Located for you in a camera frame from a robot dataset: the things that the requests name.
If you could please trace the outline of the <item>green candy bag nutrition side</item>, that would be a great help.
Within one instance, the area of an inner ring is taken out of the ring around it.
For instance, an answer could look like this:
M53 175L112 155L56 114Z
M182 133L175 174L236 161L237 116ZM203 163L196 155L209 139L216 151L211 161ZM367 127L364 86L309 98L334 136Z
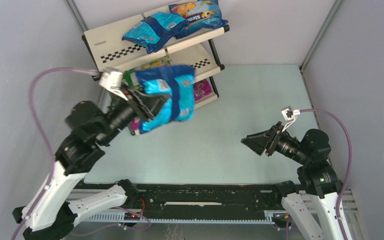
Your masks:
M137 80L136 71L137 71L136 68L126 70L123 73L123 82L125 82L130 87L133 87L137 90L141 90L142 86Z

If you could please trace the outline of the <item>magenta grape candy bag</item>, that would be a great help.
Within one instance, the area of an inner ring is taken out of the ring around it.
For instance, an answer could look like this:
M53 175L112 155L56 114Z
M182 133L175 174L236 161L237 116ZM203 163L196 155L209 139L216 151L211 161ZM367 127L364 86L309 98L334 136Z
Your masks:
M193 94L195 102L210 95L212 92L212 86L207 79L203 79L193 84Z
M130 133L135 136L140 134L140 125L141 119L139 117L135 117L128 125L128 129Z

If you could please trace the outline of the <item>teal blue candy bag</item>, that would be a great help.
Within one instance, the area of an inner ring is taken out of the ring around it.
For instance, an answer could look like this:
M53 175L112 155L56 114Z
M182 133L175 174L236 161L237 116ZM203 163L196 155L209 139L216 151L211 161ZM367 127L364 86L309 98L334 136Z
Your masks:
M136 23L123 36L123 41L144 47L147 54L157 53L181 30L189 26L189 21L176 14L156 12Z
M145 134L171 122L185 122L193 118L195 112L194 82L195 69L191 65L164 65L138 70L135 76L144 93L151 96L168 97L155 118L141 120L139 134Z

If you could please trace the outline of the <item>green Fox's candy bag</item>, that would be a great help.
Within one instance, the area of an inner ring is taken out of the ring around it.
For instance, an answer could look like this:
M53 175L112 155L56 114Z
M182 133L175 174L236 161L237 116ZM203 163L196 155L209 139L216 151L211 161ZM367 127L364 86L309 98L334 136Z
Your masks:
M171 58L168 55L158 58L156 60L150 61L148 63L145 63L140 66L140 69L146 70L146 69L152 69L152 68L157 68L157 67L162 67L167 65L171 65Z

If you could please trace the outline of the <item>blue fruit candy bag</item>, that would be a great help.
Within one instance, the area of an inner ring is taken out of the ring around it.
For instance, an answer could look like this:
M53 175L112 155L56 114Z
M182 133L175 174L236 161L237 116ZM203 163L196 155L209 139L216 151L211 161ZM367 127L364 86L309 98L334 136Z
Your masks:
M182 39L188 37L201 29L219 29L228 24L223 19L223 14L218 0L196 0L168 6L171 14L180 16L189 22L174 37Z

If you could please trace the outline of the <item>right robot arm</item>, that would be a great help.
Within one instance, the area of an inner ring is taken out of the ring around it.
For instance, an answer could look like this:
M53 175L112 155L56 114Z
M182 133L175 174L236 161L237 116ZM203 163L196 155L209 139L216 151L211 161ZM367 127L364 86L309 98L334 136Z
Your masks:
M280 153L299 163L297 176L313 203L317 219L306 207L302 194L292 181L274 184L275 201L287 211L306 240L351 240L341 200L342 182L328 163L331 152L328 135L309 129L302 140L290 136L281 122L270 129L247 135L241 143L259 156Z

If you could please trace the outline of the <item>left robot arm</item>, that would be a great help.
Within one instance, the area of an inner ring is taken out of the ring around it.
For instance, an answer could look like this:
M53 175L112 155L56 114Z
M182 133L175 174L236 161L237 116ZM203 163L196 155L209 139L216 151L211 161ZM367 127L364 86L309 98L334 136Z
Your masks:
M76 185L91 171L105 152L103 147L134 118L155 119L170 100L169 93L146 93L122 85L121 96L103 112L91 101L75 105L65 122L71 133L50 158L51 170L34 199L12 214L25 227L26 240L60 240L75 226L107 209L137 203L138 190L128 179L90 197L69 201Z

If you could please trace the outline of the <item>beige three-tier shelf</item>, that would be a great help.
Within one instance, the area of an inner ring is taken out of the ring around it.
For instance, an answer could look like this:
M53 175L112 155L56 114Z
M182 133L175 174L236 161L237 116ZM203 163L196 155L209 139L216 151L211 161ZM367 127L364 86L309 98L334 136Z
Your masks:
M140 71L141 65L164 56L170 56L171 65L192 66L195 69L194 84L207 79L212 87L210 95L195 101L194 116L197 108L219 97L214 75L225 67L220 62L213 39L228 32L230 27L227 24L217 29L204 28L181 39L174 36L162 50L151 54L146 52L145 47L122 40L123 35L142 19L157 12L170 13L169 5L87 30L82 38L100 72L106 68L115 68L123 73L133 68Z

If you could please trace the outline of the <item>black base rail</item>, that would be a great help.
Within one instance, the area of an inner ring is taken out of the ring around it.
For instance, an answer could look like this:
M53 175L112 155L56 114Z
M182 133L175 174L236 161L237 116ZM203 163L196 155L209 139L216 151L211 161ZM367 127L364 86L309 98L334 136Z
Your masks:
M121 207L150 220L252 222L284 213L273 184L134 184Z

